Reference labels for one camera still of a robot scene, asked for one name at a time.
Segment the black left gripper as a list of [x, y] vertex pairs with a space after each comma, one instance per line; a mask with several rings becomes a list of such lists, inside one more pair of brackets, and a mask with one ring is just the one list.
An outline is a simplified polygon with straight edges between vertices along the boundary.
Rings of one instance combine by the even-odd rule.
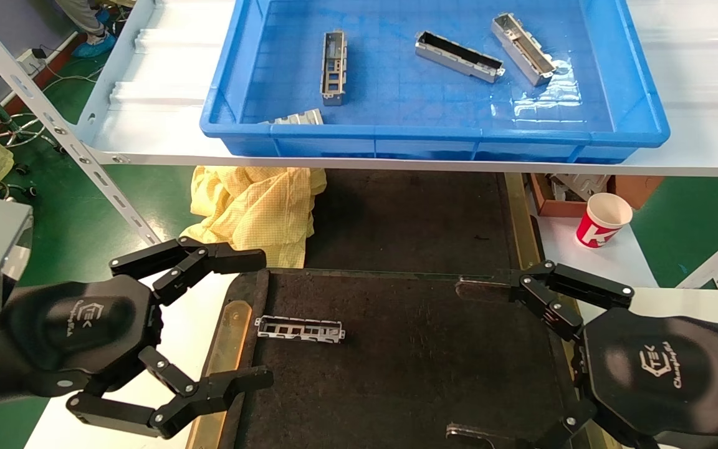
[[[199, 416], [227, 412], [240, 394], [268, 389], [274, 375], [259, 366], [191, 380], [154, 348], [163, 329], [159, 304], [173, 304], [210, 273], [266, 267], [261, 249], [176, 238], [112, 259], [115, 277], [105, 281], [18, 287], [1, 321], [23, 364], [19, 385], [42, 397], [82, 390], [66, 403], [80, 422], [170, 440]], [[153, 292], [137, 281], [159, 272]], [[103, 397], [143, 370], [170, 390], [168, 403], [151, 408]]]

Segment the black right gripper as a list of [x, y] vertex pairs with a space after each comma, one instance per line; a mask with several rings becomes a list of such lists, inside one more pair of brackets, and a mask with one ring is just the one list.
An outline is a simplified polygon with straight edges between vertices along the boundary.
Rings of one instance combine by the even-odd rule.
[[535, 441], [450, 423], [446, 440], [475, 448], [562, 448], [595, 418], [626, 447], [718, 448], [718, 323], [630, 312], [634, 290], [578, 268], [542, 261], [493, 281], [460, 278], [463, 299], [508, 292], [563, 340], [582, 337], [583, 320], [561, 296], [609, 310], [584, 327], [587, 383], [581, 400]]

